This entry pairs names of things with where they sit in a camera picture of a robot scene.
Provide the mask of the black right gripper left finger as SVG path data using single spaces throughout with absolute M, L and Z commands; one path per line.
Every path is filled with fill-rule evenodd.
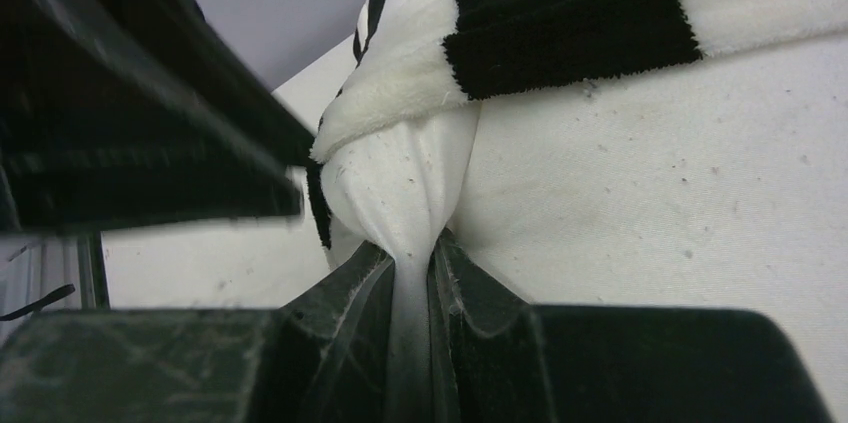
M 378 422 L 394 264 L 362 245 L 279 309 L 53 311 L 1 351 L 5 422 Z

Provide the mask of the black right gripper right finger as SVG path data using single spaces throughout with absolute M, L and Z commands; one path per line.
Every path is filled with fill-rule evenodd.
M 784 333 L 743 310 L 531 304 L 440 235 L 437 422 L 825 422 Z

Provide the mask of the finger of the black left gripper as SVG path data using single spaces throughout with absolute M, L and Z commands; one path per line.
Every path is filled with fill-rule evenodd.
M 196 0 L 1 0 L 1 229 L 293 218 L 313 135 Z

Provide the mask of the white pillow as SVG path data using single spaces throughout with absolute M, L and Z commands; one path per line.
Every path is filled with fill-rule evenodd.
M 449 225 L 539 302 L 775 321 L 847 418 L 847 38 L 493 99 L 339 151 L 337 217 L 403 257 Z

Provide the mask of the black white striped pillowcase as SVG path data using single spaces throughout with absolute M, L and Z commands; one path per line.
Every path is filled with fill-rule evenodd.
M 367 0 L 355 69 L 324 111 L 307 169 L 344 145 L 493 97 L 610 79 L 843 32 L 847 0 Z

